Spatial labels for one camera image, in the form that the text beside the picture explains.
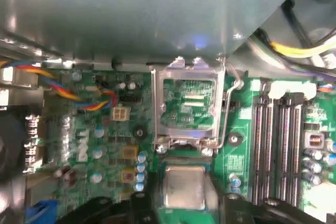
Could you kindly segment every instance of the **black plastic part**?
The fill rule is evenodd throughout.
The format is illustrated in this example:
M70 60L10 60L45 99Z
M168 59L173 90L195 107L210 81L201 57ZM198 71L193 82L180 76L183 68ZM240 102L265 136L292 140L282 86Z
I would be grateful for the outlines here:
M141 96L133 94L124 94L119 96L120 102L141 102Z
M320 124L319 123L304 123L303 129L305 131L318 131L320 130Z
M133 136L136 140L143 141L148 136L147 127L145 127L143 125L136 125L133 128L132 134L133 134Z
M232 141L232 137L236 137L237 141ZM243 140L243 136L238 132L230 132L227 136L227 143L233 147L239 146Z

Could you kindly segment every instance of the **integrated circuit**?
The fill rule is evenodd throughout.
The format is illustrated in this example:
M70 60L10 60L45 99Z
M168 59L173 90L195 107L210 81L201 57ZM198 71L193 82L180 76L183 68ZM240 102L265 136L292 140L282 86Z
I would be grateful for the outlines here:
M167 166L163 182L166 208L205 209L205 168L203 166Z

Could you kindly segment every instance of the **black wire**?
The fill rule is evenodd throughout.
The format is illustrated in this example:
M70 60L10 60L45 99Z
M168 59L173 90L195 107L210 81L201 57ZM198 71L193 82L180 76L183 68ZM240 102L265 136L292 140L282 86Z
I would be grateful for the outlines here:
M294 6L294 0L285 0L281 5L281 10L295 35L298 37L301 46L303 48L310 48L312 46L311 40L293 12Z
M322 39L313 44L314 47L320 46L325 43L328 39L331 39L336 35L336 28L332 29L330 33L325 35Z

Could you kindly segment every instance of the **multicolored wire bundle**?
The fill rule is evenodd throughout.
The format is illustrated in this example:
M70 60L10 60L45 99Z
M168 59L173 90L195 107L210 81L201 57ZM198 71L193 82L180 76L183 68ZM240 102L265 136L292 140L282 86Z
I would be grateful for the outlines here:
M47 72L46 70L33 66L35 62L31 61L0 61L0 68L8 68L8 67L14 67L17 69L23 69L30 73L38 74L41 78L41 80L48 84L53 90L55 90L61 97L67 98L69 100L72 100L75 105L81 109L88 110L88 111L96 111L100 109L107 109L110 107L115 106L117 103L117 96L116 94L109 89L98 87L101 94L108 95L110 97L109 100L102 101L100 103L85 103L82 101L82 99L73 94L70 90L65 88L62 84L58 83L54 80L54 76Z

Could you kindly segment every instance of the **wire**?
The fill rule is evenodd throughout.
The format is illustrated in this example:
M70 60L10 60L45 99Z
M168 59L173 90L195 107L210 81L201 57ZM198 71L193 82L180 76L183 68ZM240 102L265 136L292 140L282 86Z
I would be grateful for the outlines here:
M275 58L292 72L313 75L327 80L336 81L335 70L298 63L275 51L275 49L270 45L270 39L267 33L261 28L258 28L249 40L255 43L260 51L267 57Z
M294 48L294 47L288 47L283 44L277 43L277 42L271 42L271 45L274 47L276 51L279 53L292 57L292 58L309 58L312 55L319 55L325 51L328 51L331 48L334 48L336 46L336 41L334 39L331 39L327 41L325 44L316 46L313 48Z
M54 81L53 80L54 76L51 73L39 67L32 66L32 64L34 63L35 62L31 62L31 61L0 61L0 68L16 67L18 69L22 69L30 73L35 73L40 76L41 81L49 85L61 97L64 97L71 101L75 101L75 106L88 110L88 111L107 109L112 106L115 106L117 102L117 96L112 90L99 87L98 89L101 92L101 94L108 95L110 99L103 101L103 102L99 102L98 104L84 103L82 102L82 99L79 96L73 94L70 90L68 90L62 84Z

